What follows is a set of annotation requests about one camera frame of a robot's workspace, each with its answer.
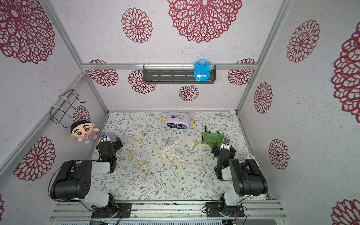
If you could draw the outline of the green cleaning cloth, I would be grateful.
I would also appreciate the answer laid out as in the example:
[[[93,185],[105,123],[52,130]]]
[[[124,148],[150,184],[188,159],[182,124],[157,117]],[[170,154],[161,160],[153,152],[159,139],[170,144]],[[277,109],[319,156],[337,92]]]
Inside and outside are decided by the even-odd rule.
[[[225,139],[225,135],[221,134],[218,131],[212,133],[207,129],[206,126],[204,127],[204,132],[202,132],[202,144],[207,144],[211,148],[214,146],[221,147],[224,139]]]

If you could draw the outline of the beige watch short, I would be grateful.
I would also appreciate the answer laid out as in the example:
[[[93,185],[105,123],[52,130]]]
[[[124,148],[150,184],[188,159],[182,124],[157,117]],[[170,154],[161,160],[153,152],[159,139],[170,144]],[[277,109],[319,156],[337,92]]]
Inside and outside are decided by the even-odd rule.
[[[137,142],[139,145],[143,144],[143,141],[144,141],[145,136],[146,136],[146,134],[143,133],[143,132],[141,132],[141,137],[140,137],[140,139],[139,139],[138,142]]]

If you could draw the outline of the beige watch top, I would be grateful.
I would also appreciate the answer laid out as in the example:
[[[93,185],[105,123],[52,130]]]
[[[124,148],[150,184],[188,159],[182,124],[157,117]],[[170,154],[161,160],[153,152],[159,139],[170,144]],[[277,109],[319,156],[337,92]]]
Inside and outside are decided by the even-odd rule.
[[[139,160],[138,161],[138,165],[141,167],[141,168],[147,168],[148,167],[148,163],[144,160]]]

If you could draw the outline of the white strap watch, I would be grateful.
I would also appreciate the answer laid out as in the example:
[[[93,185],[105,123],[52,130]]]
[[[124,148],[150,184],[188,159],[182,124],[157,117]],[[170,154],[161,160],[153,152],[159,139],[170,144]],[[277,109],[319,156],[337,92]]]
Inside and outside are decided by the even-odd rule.
[[[170,145],[169,147],[166,147],[162,153],[165,153],[167,151],[170,151],[171,148],[175,147],[176,145],[180,144],[181,140],[184,138],[184,136],[182,136],[181,138],[179,138],[177,141],[174,141],[174,143],[172,145]]]

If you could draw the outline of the beige watch long diagonal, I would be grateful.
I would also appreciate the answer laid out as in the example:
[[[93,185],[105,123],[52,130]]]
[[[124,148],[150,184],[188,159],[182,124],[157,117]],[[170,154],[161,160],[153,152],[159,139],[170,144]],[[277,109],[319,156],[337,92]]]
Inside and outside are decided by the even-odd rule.
[[[169,165],[172,166],[172,163],[170,162],[170,160],[166,157],[165,153],[163,153],[155,143],[153,143],[154,148],[158,151],[159,155],[161,156],[161,158]]]

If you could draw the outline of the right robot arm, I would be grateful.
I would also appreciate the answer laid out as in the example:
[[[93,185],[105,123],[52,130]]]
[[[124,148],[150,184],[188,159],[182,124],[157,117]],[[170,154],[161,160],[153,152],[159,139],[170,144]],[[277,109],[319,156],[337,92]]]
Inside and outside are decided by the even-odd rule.
[[[239,206],[250,196],[259,196],[268,191],[267,181],[253,155],[244,160],[235,159],[236,150],[230,145],[213,146],[211,150],[217,158],[213,173],[222,182],[232,182],[232,188],[219,199],[219,209]]]

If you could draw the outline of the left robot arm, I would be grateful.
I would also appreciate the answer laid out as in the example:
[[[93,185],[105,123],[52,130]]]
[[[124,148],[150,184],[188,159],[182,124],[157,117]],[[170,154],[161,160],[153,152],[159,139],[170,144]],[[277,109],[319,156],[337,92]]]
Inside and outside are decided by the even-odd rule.
[[[64,162],[48,187],[49,197],[58,202],[77,201],[94,215],[113,217],[119,210],[112,194],[91,186],[94,175],[111,174],[117,166],[116,152],[123,147],[119,137],[104,137],[96,149],[98,160],[71,160]]]

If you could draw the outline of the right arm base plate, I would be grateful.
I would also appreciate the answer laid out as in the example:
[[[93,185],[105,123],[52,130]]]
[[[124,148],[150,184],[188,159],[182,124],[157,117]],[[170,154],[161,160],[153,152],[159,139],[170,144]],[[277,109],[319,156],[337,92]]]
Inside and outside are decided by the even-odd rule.
[[[205,204],[205,210],[208,218],[245,217],[245,211],[242,205],[227,206],[219,202],[207,202]]]

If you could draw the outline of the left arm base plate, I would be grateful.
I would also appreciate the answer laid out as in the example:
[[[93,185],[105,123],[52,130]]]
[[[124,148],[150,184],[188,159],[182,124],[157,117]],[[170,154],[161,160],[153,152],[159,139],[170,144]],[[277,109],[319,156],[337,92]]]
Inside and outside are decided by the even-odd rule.
[[[132,203],[115,203],[103,208],[97,208],[92,212],[91,218],[129,218],[131,214]]]

